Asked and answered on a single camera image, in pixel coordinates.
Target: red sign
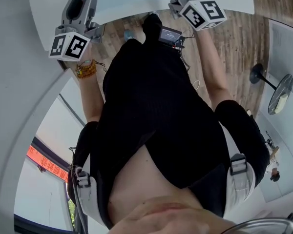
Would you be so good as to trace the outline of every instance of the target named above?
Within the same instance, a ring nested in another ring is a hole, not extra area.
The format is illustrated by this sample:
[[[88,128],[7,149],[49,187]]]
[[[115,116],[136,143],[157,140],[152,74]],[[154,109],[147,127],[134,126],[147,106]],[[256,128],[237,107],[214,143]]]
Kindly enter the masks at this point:
[[[63,179],[67,183],[68,172],[61,169],[59,166],[54,164],[52,161],[47,159],[41,153],[39,153],[32,146],[29,147],[27,156],[35,161],[37,164],[41,165],[43,168],[53,173],[55,176]]]

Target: shoe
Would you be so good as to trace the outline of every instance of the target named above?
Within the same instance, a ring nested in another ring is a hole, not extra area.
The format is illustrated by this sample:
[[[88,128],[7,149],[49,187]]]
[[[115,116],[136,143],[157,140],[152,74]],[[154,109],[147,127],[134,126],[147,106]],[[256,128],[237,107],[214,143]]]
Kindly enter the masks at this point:
[[[157,12],[156,10],[151,11],[149,14],[150,14],[150,15],[155,14],[155,15],[157,15],[158,17],[160,17],[160,15],[158,14],[158,12]]]
[[[125,42],[127,42],[129,39],[135,39],[135,36],[133,34],[133,31],[131,31],[131,30],[125,30],[125,32],[124,32],[124,39],[125,39]]]

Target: beaded bracelet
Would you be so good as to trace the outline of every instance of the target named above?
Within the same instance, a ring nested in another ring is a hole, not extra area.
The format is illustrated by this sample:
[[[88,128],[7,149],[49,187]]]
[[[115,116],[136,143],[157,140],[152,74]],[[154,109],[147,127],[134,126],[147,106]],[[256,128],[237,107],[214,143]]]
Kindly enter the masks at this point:
[[[81,67],[82,64],[89,62],[91,62],[89,65]],[[97,72],[97,65],[94,60],[86,60],[82,64],[77,65],[76,67],[76,74],[78,79],[90,77]]]

